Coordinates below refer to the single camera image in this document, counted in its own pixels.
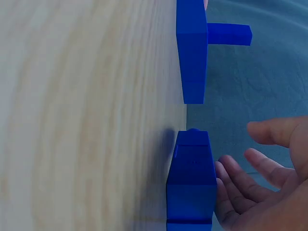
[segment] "wooden surface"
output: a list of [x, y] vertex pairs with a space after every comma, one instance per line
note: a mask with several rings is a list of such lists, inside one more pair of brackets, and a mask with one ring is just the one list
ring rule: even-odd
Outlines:
[[175, 0], [0, 1], [0, 230], [165, 229]]

